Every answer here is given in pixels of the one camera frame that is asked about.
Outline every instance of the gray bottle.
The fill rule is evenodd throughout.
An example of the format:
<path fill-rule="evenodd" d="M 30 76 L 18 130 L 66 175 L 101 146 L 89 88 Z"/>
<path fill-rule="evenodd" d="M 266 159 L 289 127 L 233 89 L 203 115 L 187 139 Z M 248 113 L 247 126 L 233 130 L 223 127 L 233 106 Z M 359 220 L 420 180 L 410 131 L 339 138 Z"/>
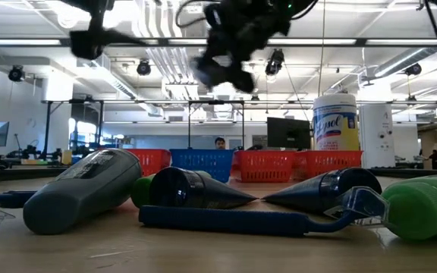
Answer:
<path fill-rule="evenodd" d="M 88 155 L 35 193 L 24 205 L 25 225 L 36 234 L 60 234 L 125 202 L 142 175 L 139 159 L 123 149 Z"/>

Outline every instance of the white lid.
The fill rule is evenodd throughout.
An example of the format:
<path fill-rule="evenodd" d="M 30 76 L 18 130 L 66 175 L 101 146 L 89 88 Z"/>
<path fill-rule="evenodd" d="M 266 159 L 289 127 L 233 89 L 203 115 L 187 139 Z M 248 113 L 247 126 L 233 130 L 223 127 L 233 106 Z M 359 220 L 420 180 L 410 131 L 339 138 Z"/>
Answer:
<path fill-rule="evenodd" d="M 313 102 L 313 109 L 329 105 L 353 105 L 356 106 L 355 96 L 351 94 L 331 94 L 320 96 Z"/>

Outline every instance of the blue basket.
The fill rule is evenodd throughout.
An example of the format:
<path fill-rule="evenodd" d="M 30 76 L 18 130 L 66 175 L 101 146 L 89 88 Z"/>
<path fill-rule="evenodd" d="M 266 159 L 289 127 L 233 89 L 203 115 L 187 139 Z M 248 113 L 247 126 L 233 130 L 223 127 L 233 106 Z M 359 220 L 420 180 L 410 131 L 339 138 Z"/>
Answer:
<path fill-rule="evenodd" d="M 234 150 L 170 149 L 171 166 L 191 171 L 206 171 L 213 179 L 226 183 L 231 173 Z"/>

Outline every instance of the blue handle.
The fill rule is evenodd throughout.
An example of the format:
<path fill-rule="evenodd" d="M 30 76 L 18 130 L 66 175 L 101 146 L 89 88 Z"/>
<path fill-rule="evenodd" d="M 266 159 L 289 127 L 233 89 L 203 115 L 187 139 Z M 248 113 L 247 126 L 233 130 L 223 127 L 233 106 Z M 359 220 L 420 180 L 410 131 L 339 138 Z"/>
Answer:
<path fill-rule="evenodd" d="M 21 209 L 35 191 L 8 191 L 0 193 L 0 207 L 5 209 Z"/>
<path fill-rule="evenodd" d="M 139 214 L 140 222 L 157 228 L 284 237 L 302 237 L 308 232 L 339 231 L 353 220 L 355 220 L 354 216 L 346 214 L 331 224 L 319 224 L 300 213 L 245 212 L 161 206 L 142 206 Z"/>

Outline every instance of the red basket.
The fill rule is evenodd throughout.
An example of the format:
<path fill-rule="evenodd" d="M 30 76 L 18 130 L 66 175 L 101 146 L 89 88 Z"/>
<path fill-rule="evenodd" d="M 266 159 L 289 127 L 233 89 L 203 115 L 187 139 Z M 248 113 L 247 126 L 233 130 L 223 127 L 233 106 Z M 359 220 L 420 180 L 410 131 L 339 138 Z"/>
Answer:
<path fill-rule="evenodd" d="M 295 152 L 236 151 L 231 176 L 243 183 L 281 183 L 291 179 Z"/>
<path fill-rule="evenodd" d="M 303 181 L 317 175 L 362 165 L 362 151 L 305 151 L 296 152 L 293 180 Z"/>
<path fill-rule="evenodd" d="M 148 176 L 169 167 L 171 153 L 165 149 L 126 149 L 140 159 L 143 176 Z"/>

